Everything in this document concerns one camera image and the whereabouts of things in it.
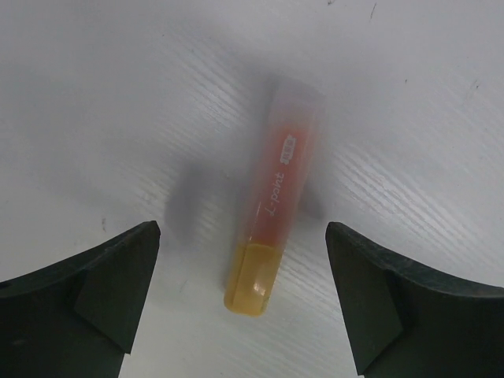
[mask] white table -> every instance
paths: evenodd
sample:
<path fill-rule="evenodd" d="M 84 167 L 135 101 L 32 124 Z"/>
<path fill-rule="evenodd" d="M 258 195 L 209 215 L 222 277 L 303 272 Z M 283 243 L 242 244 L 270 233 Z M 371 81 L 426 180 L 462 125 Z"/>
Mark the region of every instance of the white table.
<path fill-rule="evenodd" d="M 1 2 L 0 281 L 155 219 L 121 378 L 355 376 L 328 221 L 504 286 L 503 17 L 499 0 Z M 328 94 L 310 178 L 325 211 L 300 218 L 255 320 L 222 304 L 222 187 L 250 165 L 272 72 Z M 197 219 L 170 237 L 167 203 L 194 167 L 210 172 L 189 184 Z"/>

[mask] black plastic part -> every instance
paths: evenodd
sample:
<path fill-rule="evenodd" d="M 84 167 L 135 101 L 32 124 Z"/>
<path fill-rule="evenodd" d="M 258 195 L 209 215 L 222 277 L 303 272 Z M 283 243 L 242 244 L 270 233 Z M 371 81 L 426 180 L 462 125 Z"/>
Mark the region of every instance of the black plastic part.
<path fill-rule="evenodd" d="M 504 289 L 429 268 L 344 224 L 326 232 L 359 375 L 504 377 Z"/>
<path fill-rule="evenodd" d="M 158 256 L 146 222 L 64 261 L 0 283 L 0 377 L 117 378 Z"/>

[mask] marker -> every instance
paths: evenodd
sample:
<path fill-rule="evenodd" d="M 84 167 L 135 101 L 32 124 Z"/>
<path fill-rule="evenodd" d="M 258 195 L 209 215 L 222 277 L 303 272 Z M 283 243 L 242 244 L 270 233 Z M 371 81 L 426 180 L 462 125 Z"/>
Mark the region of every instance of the marker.
<path fill-rule="evenodd" d="M 269 136 L 237 238 L 224 304 L 235 313 L 264 313 L 308 176 L 323 98 L 294 82 L 279 86 Z"/>

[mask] white surface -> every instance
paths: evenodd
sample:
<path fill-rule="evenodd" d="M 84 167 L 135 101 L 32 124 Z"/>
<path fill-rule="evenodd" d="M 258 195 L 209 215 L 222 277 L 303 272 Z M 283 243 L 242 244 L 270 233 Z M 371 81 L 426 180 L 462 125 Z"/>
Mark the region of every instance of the white surface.
<path fill-rule="evenodd" d="M 355 376 L 327 221 L 504 286 L 503 17 L 499 0 L 1 2 L 0 280 L 155 219 L 121 378 Z M 234 202 L 205 190 L 189 245 L 165 204 L 194 162 L 243 178 L 269 72 L 328 93 L 326 214 L 298 223 L 252 320 L 222 304 Z"/>

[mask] yellow cap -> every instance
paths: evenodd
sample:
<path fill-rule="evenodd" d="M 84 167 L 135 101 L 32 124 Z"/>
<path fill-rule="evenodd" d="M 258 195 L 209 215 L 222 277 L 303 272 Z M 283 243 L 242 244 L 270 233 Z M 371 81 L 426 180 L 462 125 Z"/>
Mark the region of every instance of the yellow cap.
<path fill-rule="evenodd" d="M 224 304 L 234 313 L 258 317 L 264 313 L 282 252 L 262 244 L 236 248 Z"/>

